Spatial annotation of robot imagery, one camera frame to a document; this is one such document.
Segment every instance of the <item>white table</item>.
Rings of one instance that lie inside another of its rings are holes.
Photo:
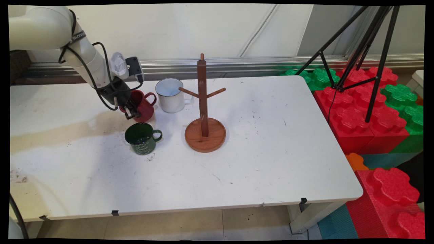
[[[141,90],[155,93],[156,83]],[[197,93],[197,80],[183,83]],[[134,120],[106,109],[88,84],[12,86],[10,191],[24,221],[291,205],[292,231],[303,232],[362,195],[303,78],[207,86],[227,89],[208,99],[208,115],[226,127],[221,148],[199,153],[185,142],[199,117],[193,98],[174,114],[155,105],[148,123],[163,139],[146,156],[124,140]],[[299,214],[301,198],[311,205]]]

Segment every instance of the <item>round wooden base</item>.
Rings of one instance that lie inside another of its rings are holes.
[[[226,129],[218,120],[213,118],[208,118],[208,129],[208,137],[203,137],[201,119],[194,120],[185,129],[185,141],[198,152],[217,150],[226,138]]]

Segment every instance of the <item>teal foam block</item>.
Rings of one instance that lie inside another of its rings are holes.
[[[388,154],[365,154],[361,155],[363,164],[368,168],[394,168],[418,154],[414,153],[388,153]]]
[[[323,240],[358,239],[347,205],[342,205],[318,222]]]

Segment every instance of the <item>wooden mug tree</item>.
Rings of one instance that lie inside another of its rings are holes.
[[[185,129],[185,140],[187,144],[198,152],[212,152],[217,150],[226,138],[226,129],[216,119],[208,118],[207,99],[226,91],[222,88],[207,95],[207,62],[204,60],[204,54],[201,53],[201,59],[197,62],[197,86],[199,94],[179,88],[187,94],[199,99],[200,118],[192,121]]]

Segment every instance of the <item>tripod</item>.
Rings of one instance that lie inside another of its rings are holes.
[[[342,33],[344,30],[355,20],[357,17],[360,16],[363,11],[365,11],[368,8],[368,6],[363,6],[359,9],[339,30],[336,32],[308,61],[301,67],[295,75],[299,75],[313,60],[315,60],[318,55],[321,56],[322,63],[324,64],[324,67],[326,69],[327,75],[330,80],[330,85],[333,89],[336,89],[336,92],[343,92],[347,89],[363,85],[366,83],[369,83],[371,81],[375,81],[374,88],[372,90],[371,94],[371,100],[369,101],[369,107],[368,111],[366,112],[365,122],[368,123],[371,119],[372,109],[374,108],[374,102],[375,98],[377,96],[378,87],[380,86],[380,80],[381,75],[383,74],[384,64],[386,62],[386,56],[387,52],[389,51],[390,41],[392,39],[393,29],[395,27],[396,18],[398,17],[398,11],[399,6],[380,6],[377,10],[377,13],[374,16],[374,19],[372,20],[371,24],[369,25],[368,29],[366,30],[365,35],[363,36],[362,40],[360,41],[357,49],[353,53],[350,61],[347,64],[347,67],[345,68],[345,72],[342,74],[341,79],[337,84],[333,82],[332,75],[329,71],[329,66],[327,65],[326,58],[324,57],[324,50]],[[380,63],[378,65],[378,71],[377,75],[373,78],[367,79],[365,81],[358,82],[356,84],[344,87],[345,80],[347,79],[348,75],[350,74],[352,68],[356,64],[357,60],[360,57],[359,62],[357,63],[356,70],[359,70],[362,66],[363,61],[365,60],[366,55],[368,54],[369,48],[372,45],[372,42],[375,39],[375,36],[377,35],[378,30],[381,27],[381,24],[383,23],[384,18],[389,13],[389,11],[393,8],[392,16],[389,22],[389,28],[387,30],[386,39],[383,46],[383,51],[381,53]]]

